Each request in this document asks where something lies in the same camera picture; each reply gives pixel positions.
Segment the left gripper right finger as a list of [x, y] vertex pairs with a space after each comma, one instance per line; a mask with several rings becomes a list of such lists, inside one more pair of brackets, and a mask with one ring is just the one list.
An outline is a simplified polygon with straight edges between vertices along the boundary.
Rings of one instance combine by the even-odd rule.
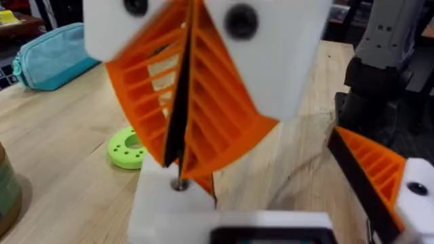
[[333, 127], [328, 148], [367, 217], [368, 243], [433, 244], [433, 165]]

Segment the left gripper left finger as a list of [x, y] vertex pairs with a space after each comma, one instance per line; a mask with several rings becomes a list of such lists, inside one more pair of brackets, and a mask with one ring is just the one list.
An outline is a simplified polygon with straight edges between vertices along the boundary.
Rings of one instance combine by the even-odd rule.
[[178, 178], [173, 163], [142, 162], [127, 228], [133, 244], [207, 243], [218, 223], [214, 198], [193, 180]]

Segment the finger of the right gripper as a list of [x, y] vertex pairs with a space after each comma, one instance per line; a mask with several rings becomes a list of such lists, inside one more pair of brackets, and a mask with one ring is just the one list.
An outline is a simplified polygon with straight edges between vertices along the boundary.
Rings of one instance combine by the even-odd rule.
[[298, 111], [329, 1], [194, 1], [184, 178], [251, 151]]
[[104, 63], [116, 97], [140, 141], [164, 164], [190, 1], [88, 0], [85, 49]]

